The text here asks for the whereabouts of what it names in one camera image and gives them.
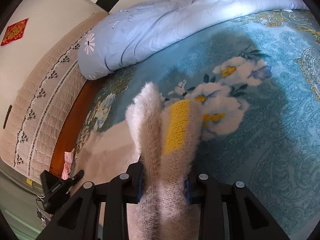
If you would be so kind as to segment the teal floral plush blanket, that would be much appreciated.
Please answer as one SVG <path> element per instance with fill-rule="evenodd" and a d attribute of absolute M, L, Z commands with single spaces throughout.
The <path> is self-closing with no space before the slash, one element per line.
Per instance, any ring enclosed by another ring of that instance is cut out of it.
<path fill-rule="evenodd" d="M 147 82 L 163 106 L 200 102 L 204 172 L 243 181 L 291 239 L 309 237 L 319 221 L 319 24 L 310 11 L 220 23 L 109 75 L 76 142 L 84 181 L 107 182 L 137 161 L 125 111 Z"/>

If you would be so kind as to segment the beige quilted headboard cover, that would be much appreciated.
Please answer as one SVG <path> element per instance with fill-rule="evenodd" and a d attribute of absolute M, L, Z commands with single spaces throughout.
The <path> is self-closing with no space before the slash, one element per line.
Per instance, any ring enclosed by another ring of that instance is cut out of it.
<path fill-rule="evenodd" d="M 86 82 L 78 66 L 78 50 L 107 15 L 96 12 L 61 38 L 17 93 L 1 135 L 1 159 L 36 183 L 50 168 L 63 124 Z"/>

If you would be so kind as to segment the beige fuzzy knit sweater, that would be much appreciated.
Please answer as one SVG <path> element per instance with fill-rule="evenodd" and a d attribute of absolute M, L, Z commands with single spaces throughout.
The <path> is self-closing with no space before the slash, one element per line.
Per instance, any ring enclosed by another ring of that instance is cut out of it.
<path fill-rule="evenodd" d="M 178 100 L 168 107 L 158 88 L 147 83 L 126 110 L 125 120 L 104 133 L 94 132 L 78 153 L 75 169 L 83 182 L 102 184 L 131 163 L 144 165 L 144 190 L 127 207 L 130 239 L 196 239 L 200 208 L 185 197 L 202 128 L 200 105 Z"/>

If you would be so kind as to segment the red paper wall decoration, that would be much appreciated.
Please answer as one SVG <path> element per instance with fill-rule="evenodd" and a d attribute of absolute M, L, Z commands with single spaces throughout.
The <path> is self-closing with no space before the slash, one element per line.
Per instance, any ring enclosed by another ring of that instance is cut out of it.
<path fill-rule="evenodd" d="M 19 40 L 23 37 L 29 18 L 23 19 L 7 27 L 1 46 L 5 46 L 10 42 Z"/>

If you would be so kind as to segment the light blue floral duvet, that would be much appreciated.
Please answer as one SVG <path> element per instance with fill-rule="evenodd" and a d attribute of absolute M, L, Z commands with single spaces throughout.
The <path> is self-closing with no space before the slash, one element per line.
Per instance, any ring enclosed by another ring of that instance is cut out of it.
<path fill-rule="evenodd" d="M 216 24 L 270 10 L 307 8 L 303 0 L 154 0 L 112 13 L 81 42 L 78 65 L 88 80 L 144 61 Z"/>

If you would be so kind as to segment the brown wooden bed frame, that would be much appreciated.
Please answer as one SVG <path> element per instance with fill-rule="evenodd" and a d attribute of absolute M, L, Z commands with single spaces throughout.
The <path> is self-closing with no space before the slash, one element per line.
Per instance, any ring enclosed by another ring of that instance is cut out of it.
<path fill-rule="evenodd" d="M 64 154 L 65 152 L 70 152 L 75 147 L 76 140 L 89 113 L 92 101 L 105 80 L 103 77 L 95 81 L 86 81 L 73 103 L 59 134 L 50 163 L 49 172 L 55 176 L 61 176 L 65 162 Z"/>

